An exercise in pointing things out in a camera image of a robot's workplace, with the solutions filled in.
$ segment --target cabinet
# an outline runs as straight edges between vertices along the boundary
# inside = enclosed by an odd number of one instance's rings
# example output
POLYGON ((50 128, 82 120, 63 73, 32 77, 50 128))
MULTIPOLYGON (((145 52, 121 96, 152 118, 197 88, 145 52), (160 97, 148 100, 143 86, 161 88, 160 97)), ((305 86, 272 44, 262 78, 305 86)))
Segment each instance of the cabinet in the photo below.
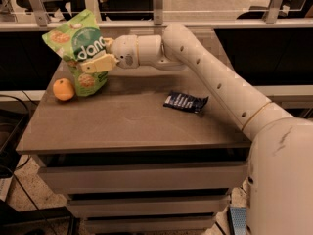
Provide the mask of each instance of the cabinet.
POLYGON ((246 178, 250 142, 189 69, 110 71, 95 95, 58 102, 53 82, 18 146, 90 233, 206 229, 246 178), (199 114, 163 106, 170 90, 209 96, 199 114))

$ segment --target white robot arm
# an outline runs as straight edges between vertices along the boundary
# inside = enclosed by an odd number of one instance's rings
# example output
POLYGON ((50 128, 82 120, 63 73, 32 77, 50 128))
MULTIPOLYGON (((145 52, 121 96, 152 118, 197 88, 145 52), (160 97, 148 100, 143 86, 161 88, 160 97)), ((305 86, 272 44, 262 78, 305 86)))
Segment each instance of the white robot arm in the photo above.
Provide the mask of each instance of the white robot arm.
POLYGON ((251 141, 247 235, 309 234, 313 208, 313 122, 296 118, 210 54, 185 27, 160 36, 121 36, 111 52, 123 68, 187 65, 251 141))

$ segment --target black cable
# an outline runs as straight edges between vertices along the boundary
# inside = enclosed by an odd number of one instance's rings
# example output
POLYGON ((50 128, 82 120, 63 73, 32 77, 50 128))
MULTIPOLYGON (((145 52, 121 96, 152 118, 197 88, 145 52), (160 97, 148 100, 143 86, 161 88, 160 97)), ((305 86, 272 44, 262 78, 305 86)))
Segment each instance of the black cable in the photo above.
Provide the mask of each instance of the black cable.
POLYGON ((233 204, 233 191, 230 192, 229 198, 230 198, 229 205, 232 205, 233 204))
POLYGON ((241 186, 240 189, 242 189, 242 191, 245 192, 245 194, 247 194, 247 192, 246 192, 246 190, 244 189, 243 186, 241 186))
POLYGON ((50 229, 52 230, 52 232, 55 235, 58 235, 58 233, 56 232, 56 230, 54 229, 54 227, 52 226, 52 224, 48 221, 48 219, 45 217, 45 215, 43 214, 43 212, 40 210, 40 208, 36 205, 36 203, 31 199, 31 197, 29 196, 29 194, 27 193, 26 189, 22 186, 21 182, 19 181, 19 179, 17 178, 16 175, 14 175, 14 173, 9 169, 6 168, 5 166, 0 165, 0 167, 5 168, 7 170, 10 171, 10 173, 12 173, 13 177, 17 180, 18 184, 21 186, 22 190, 24 191, 24 193, 27 195, 27 197, 29 198, 29 200, 31 201, 31 203, 36 207, 36 209, 38 210, 38 212, 40 213, 40 215, 43 217, 43 219, 45 220, 45 222, 48 224, 48 226, 50 227, 50 229))
POLYGON ((15 127, 14 124, 8 123, 8 122, 0 122, 0 126, 11 126, 11 127, 15 127))
POLYGON ((0 97, 2 97, 2 98, 12 98, 12 99, 15 99, 15 100, 19 101, 19 102, 26 108, 27 113, 28 113, 29 116, 30 116, 30 109, 28 108, 27 104, 26 104, 22 99, 17 98, 17 97, 15 97, 15 96, 4 95, 4 94, 0 94, 0 97))
POLYGON ((30 101, 30 103, 34 104, 35 106, 38 106, 38 104, 37 104, 36 102, 34 102, 34 101, 27 95, 26 92, 24 92, 24 91, 22 90, 22 93, 26 96, 26 98, 30 101))
POLYGON ((217 221, 215 222, 215 224, 216 224, 217 228, 221 231, 221 233, 222 233, 223 235, 227 235, 227 234, 225 233, 225 231, 223 230, 223 228, 220 226, 220 224, 219 224, 217 221))
POLYGON ((23 163, 23 164, 21 164, 21 165, 19 165, 19 166, 17 166, 16 167, 16 169, 14 170, 14 171, 18 171, 19 169, 22 169, 29 161, 30 161, 30 158, 31 158, 31 156, 30 155, 28 155, 28 158, 27 158, 27 160, 23 163))
POLYGON ((73 215, 70 216, 69 225, 67 230, 67 235, 74 234, 74 230, 76 229, 76 219, 73 215))

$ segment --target gray table surface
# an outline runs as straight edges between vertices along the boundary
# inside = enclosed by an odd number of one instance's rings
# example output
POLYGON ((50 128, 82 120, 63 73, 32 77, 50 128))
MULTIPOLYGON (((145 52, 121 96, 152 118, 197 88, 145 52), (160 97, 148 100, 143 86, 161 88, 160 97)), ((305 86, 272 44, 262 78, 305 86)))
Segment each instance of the gray table surface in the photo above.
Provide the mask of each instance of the gray table surface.
POLYGON ((188 68, 115 69, 95 95, 58 101, 52 84, 72 79, 60 63, 18 145, 20 154, 248 147, 249 141, 188 68), (209 96, 199 114, 163 106, 171 91, 209 96))

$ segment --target drawer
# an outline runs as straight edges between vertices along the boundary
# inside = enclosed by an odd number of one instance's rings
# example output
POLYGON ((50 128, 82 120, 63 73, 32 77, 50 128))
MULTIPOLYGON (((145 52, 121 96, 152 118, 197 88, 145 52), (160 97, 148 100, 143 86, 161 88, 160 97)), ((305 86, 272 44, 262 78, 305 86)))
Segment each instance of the drawer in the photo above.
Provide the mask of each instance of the drawer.
POLYGON ((179 231, 179 230, 206 230, 213 226, 214 216, 193 217, 165 217, 142 219, 116 220, 87 220, 86 230, 91 234, 115 232, 151 232, 151 231, 179 231))
POLYGON ((140 164, 42 167, 38 174, 57 194, 234 188, 246 164, 140 164))
POLYGON ((222 212, 229 202, 229 196, 129 198, 69 201, 67 208, 77 218, 150 216, 222 212))

